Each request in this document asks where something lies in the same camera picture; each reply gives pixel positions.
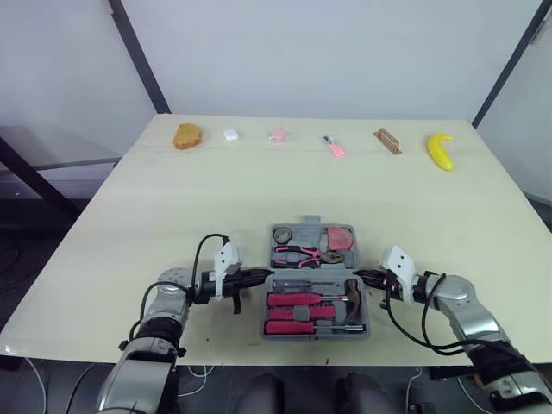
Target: pink pliers handle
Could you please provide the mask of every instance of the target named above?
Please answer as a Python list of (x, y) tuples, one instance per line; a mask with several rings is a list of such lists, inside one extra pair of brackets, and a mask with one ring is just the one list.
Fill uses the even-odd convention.
[(301, 261), (273, 260), (272, 267), (283, 267), (289, 269), (302, 269), (303, 267), (316, 269), (317, 267), (320, 267), (320, 260), (318, 259), (320, 252), (317, 248), (302, 248), (301, 246), (279, 246), (274, 248), (274, 253), (287, 252), (306, 254), (310, 257)]

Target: cable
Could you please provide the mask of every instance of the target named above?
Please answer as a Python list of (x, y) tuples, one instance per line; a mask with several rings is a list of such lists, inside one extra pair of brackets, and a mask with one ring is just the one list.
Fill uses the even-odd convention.
[[(453, 342), (449, 345), (433, 345), (431, 343), (427, 343), (424, 341), (421, 341), (417, 339), (415, 336), (411, 335), (404, 329), (400, 323), (398, 323), (397, 319), (395, 319), (395, 316), (392, 314), (392, 308), (391, 308), (391, 286), (388, 284), (386, 288), (386, 308), (387, 308), (387, 314), (389, 315), (389, 318), (391, 319), (391, 322), (395, 325), (395, 327), (407, 338), (409, 338), (411, 341), (417, 343), (418, 345), (422, 345), (423, 347), (429, 348), (433, 350), (434, 352), (437, 352), (438, 350), (443, 349), (451, 349), (451, 348), (458, 348), (465, 345), (486, 345), (490, 348), (498, 349), (502, 352), (506, 352), (516, 358), (524, 358), (516, 349), (514, 348), (508, 348), (504, 346), (500, 342), (493, 342), (493, 341), (484, 341), (481, 339), (466, 339), (463, 341)], [(455, 351), (451, 351), (450, 353), (445, 353), (446, 355), (456, 355), (456, 354), (462, 354), (464, 351), (462, 349), (458, 349)]]
[(188, 290), (178, 283), (166, 282), (166, 281), (152, 283), (150, 286), (147, 287), (146, 291), (144, 292), (144, 296), (142, 296), (141, 298), (140, 321), (144, 318), (144, 313), (146, 313), (147, 297), (149, 296), (149, 293), (152, 291), (152, 289), (157, 286), (172, 286), (172, 287), (176, 287), (177, 289), (180, 289), (185, 295), (188, 293)]
[(393, 315), (392, 309), (391, 309), (391, 287), (388, 286), (386, 288), (386, 308), (387, 308), (387, 315), (389, 315), (389, 318), (391, 319), (391, 322), (393, 322), (393, 325), (408, 339), (411, 341), (414, 341), (418, 345), (422, 345), (423, 347), (429, 348), (430, 346), (417, 339), (415, 336), (409, 334), (401, 325), (397, 322), (397, 319), (395, 319), (395, 316)]
[(69, 394), (69, 400), (67, 401), (66, 410), (63, 411), (65, 414), (69, 414), (69, 410), (71, 409), (71, 403), (72, 399), (75, 397), (75, 394), (77, 393), (78, 385), (80, 384), (80, 381), (83, 380), (86, 373), (91, 370), (92, 367), (94, 367), (96, 364), (92, 362), (77, 379), (77, 382), (75, 382), (75, 385), (72, 387), (71, 394)]
[(198, 262), (199, 262), (199, 252), (201, 252), (201, 247), (204, 245), (204, 242), (211, 237), (220, 237), (223, 239), (223, 246), (229, 242), (230, 238), (227, 235), (222, 235), (220, 233), (211, 233), (210, 235), (205, 236), (198, 244), (198, 249), (196, 250), (196, 257), (193, 260), (193, 269), (191, 270), (191, 300), (196, 297), (196, 272), (198, 271)]
[(0, 277), (4, 276), (9, 270), (16, 265), (16, 263), (19, 261), (19, 258), (21, 257), (21, 249), (20, 248), (5, 248), (2, 252), (0, 252), (0, 256), (3, 254), (6, 254), (8, 252), (15, 251), (16, 257), (9, 263), (1, 272)]
[(197, 394), (198, 392), (203, 390), (205, 387), (205, 384), (207, 384), (207, 375), (209, 375), (212, 370), (213, 368), (209, 372), (207, 372), (207, 367), (204, 365), (204, 374), (201, 375), (201, 377), (204, 379), (204, 383), (197, 390), (185, 392), (184, 394), (179, 394), (179, 397), (187, 397), (189, 395)]
[(146, 291), (144, 292), (144, 295), (141, 297), (141, 304), (140, 304), (140, 319), (138, 319), (130, 328), (129, 331), (129, 342), (132, 341), (135, 338), (135, 330), (140, 326), (141, 321), (144, 319), (144, 314), (146, 313), (146, 302), (147, 297), (149, 296), (149, 293), (157, 286), (172, 286), (176, 287), (177, 289), (180, 289), (182, 292), (184, 292), (185, 295), (188, 294), (188, 290), (183, 287), (182, 285), (174, 282), (169, 281), (160, 281), (152, 283), (150, 286), (147, 287)]
[(458, 384), (460, 384), (460, 388), (464, 391), (464, 394), (466, 394), (467, 399), (469, 399), (473, 405), (475, 405), (481, 412), (485, 412), (486, 414), (492, 414), (490, 411), (485, 410), (483, 407), (481, 407), (479, 404), (477, 404), (471, 395), (467, 393), (466, 388), (462, 384), (462, 381), (460, 380), (460, 377), (457, 378)]
[(25, 274), (24, 276), (21, 276), (21, 278), (9, 282), (6, 286), (4, 286), (2, 288), (2, 290), (0, 290), (0, 295), (4, 294), (6, 291), (10, 290), (14, 285), (17, 285), (18, 283), (23, 282), (31, 274), (39, 272), (40, 270), (41, 270), (41, 267), (37, 267), (36, 269), (31, 270), (29, 273)]
[(206, 375), (209, 375), (210, 373), (213, 372), (213, 369), (215, 368), (215, 366), (211, 366), (210, 370), (207, 371), (207, 373), (194, 373), (193, 372), (193, 369), (191, 369), (191, 367), (188, 365), (188, 371), (190, 371), (190, 374), (192, 374), (194, 377), (197, 377), (197, 378), (203, 378), (204, 376)]
[(44, 381), (42, 381), (42, 377), (38, 373), (38, 369), (36, 369), (35, 364), (27, 357), (25, 357), (25, 361), (28, 362), (28, 364), (31, 366), (31, 368), (33, 368), (33, 371), (36, 374), (36, 378), (38, 379), (38, 382), (41, 384), (41, 389), (42, 389), (42, 414), (46, 414), (47, 399), (46, 399), (46, 387), (44, 386)]
[(428, 337), (428, 332), (426, 329), (426, 318), (428, 316), (428, 309), (430, 308), (430, 304), (433, 301), (433, 297), (435, 296), (437, 289), (439, 285), (447, 278), (446, 273), (442, 273), (439, 277), (439, 280), (433, 285), (433, 288), (431, 289), (430, 295), (428, 296), (428, 300), (425, 301), (425, 305), (423, 306), (423, 312), (422, 312), (422, 335), (425, 340), (425, 342), (430, 345), (431, 349), (436, 352), (439, 355), (458, 355), (464, 352), (463, 349), (457, 349), (456, 351), (441, 351), (439, 347), (436, 345), (433, 345), (430, 341), (430, 338)]
[(405, 414), (408, 414), (410, 411), (410, 403), (408, 399), (411, 393), (412, 381), (422, 376), (422, 367), (418, 367), (417, 369), (419, 369), (419, 373), (412, 375), (411, 378), (408, 380), (408, 386), (406, 386)]

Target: screwdriver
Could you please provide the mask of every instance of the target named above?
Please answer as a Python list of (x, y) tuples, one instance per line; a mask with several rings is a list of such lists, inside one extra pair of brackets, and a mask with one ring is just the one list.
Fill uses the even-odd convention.
[(319, 304), (324, 300), (348, 301), (345, 295), (322, 296), (316, 293), (269, 293), (267, 303), (269, 306), (293, 306), (295, 304)]
[(273, 289), (278, 289), (282, 287), (311, 287), (314, 285), (332, 285), (332, 286), (339, 286), (339, 283), (337, 282), (309, 282), (307, 280), (274, 280), (273, 281)]
[[(304, 319), (316, 319), (318, 317), (335, 317), (335, 306), (309, 306), (307, 315)], [(296, 315), (294, 309), (272, 308), (268, 310), (268, 319), (271, 320), (293, 320), (301, 318)]]
[(314, 322), (268, 321), (265, 323), (267, 334), (314, 334), (317, 329), (339, 329), (363, 331), (362, 325), (315, 325)]

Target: hammer head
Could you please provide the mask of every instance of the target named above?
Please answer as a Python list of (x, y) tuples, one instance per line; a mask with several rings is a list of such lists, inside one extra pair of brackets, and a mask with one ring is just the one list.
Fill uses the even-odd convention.
[(361, 318), (361, 293), (356, 279), (347, 279), (345, 281), (345, 295), (347, 296), (347, 316), (346, 323), (362, 323)]

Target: white wall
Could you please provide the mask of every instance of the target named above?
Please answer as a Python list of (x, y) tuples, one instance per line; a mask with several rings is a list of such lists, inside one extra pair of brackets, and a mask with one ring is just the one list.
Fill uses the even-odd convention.
[(550, 23), (528, 46), (478, 131), (523, 191), (552, 204)]
[(473, 119), (540, 0), (126, 0), (172, 112)]
[(154, 108), (107, 2), (0, 3), (0, 136), (35, 166), (124, 154)]

